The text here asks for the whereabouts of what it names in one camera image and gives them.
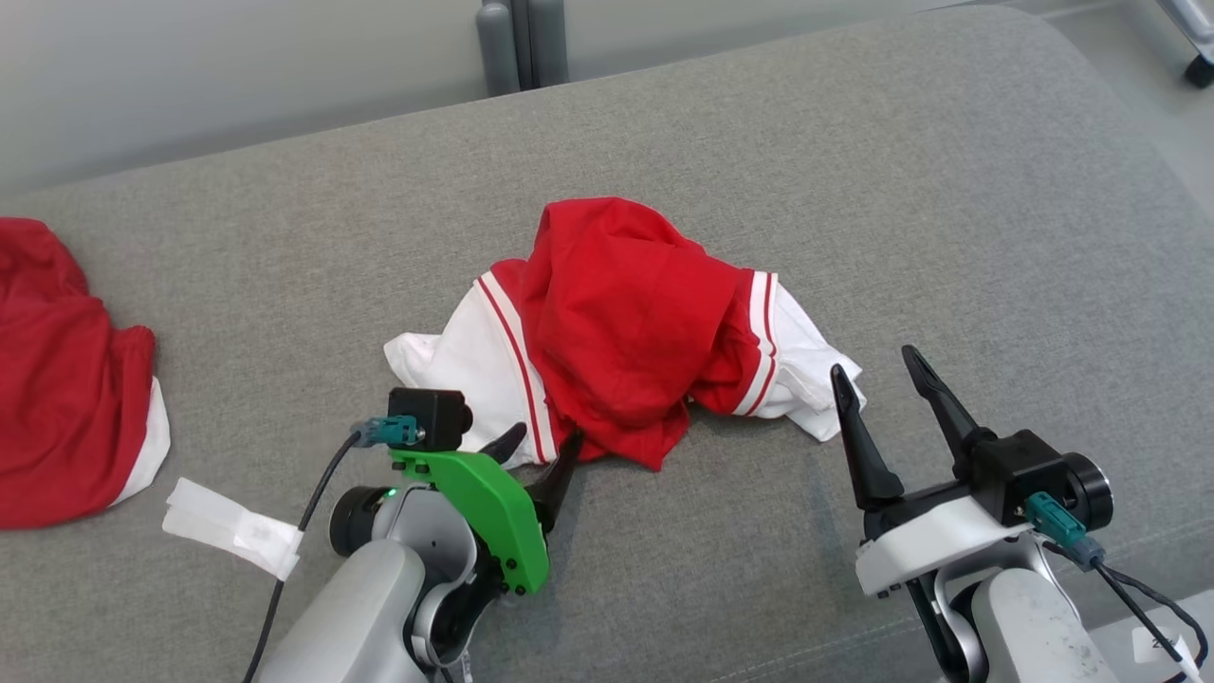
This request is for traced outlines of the white leg with black caster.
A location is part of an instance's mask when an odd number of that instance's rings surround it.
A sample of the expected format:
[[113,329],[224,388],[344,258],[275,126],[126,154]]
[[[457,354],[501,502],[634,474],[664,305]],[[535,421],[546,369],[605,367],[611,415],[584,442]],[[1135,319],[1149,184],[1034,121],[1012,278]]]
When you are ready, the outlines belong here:
[[1214,82],[1214,0],[1156,0],[1197,50],[1184,72],[1185,81],[1196,89]]

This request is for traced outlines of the red t-shirt with white sleeves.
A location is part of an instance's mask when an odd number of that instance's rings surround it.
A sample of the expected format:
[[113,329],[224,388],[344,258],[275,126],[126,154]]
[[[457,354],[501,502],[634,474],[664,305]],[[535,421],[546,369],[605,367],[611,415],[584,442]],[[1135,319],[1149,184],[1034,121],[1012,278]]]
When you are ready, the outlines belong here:
[[506,469],[558,461],[580,432],[582,461],[619,455],[658,471],[690,405],[784,416],[829,442],[832,369],[861,375],[777,273],[714,258],[620,197],[549,204],[528,258],[490,264],[442,332],[399,334],[382,353],[403,385],[467,399],[464,451],[524,425]]

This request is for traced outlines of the white paper tag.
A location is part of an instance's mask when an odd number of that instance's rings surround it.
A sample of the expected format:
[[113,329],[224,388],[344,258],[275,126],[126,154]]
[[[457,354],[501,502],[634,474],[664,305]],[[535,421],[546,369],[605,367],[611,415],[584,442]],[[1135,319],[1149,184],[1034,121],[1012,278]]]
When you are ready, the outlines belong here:
[[177,480],[166,505],[163,531],[225,550],[278,581],[289,580],[300,559],[304,533],[297,527],[246,510],[186,477]]

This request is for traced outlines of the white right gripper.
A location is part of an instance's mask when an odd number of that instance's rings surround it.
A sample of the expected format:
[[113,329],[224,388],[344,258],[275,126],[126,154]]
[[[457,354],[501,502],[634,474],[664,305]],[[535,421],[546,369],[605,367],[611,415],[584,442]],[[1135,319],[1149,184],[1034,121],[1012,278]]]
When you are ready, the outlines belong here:
[[[974,476],[974,449],[993,440],[994,433],[972,419],[915,346],[903,345],[901,354],[952,453],[952,474]],[[855,505],[877,513],[902,499],[903,483],[877,449],[861,415],[858,392],[840,363],[832,368],[832,388]],[[1002,527],[970,496],[940,503],[855,551],[855,575],[864,594],[875,597],[897,586],[910,594],[948,683],[987,683],[989,676],[985,642],[952,605],[949,584],[1009,569],[1037,569],[1029,527]]]

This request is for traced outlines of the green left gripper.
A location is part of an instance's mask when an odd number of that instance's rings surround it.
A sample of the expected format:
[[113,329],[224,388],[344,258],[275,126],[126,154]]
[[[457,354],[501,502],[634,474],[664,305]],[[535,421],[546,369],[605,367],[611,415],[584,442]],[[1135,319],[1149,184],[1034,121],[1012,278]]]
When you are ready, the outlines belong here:
[[388,537],[412,548],[455,584],[467,582],[486,554],[500,571],[497,588],[520,596],[541,592],[550,573],[548,533],[558,522],[579,463],[584,432],[574,428],[558,446],[558,461],[529,485],[511,472],[528,463],[524,422],[478,453],[388,453],[412,485],[395,495]]

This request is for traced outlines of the red shorts with white stripe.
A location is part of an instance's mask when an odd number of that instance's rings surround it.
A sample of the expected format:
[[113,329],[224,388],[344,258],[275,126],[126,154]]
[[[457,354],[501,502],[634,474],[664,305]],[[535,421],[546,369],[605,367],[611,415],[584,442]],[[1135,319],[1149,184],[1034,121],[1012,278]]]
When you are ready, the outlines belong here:
[[157,336],[117,328],[64,243],[0,217],[0,530],[109,510],[171,446]]

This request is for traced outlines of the grey partition post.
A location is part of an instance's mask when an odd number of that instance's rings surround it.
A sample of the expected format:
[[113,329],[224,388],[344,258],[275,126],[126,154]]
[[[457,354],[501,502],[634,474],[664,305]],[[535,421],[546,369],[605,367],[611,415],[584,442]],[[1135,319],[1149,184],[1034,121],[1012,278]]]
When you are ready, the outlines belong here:
[[473,25],[490,97],[571,82],[565,0],[481,0]]

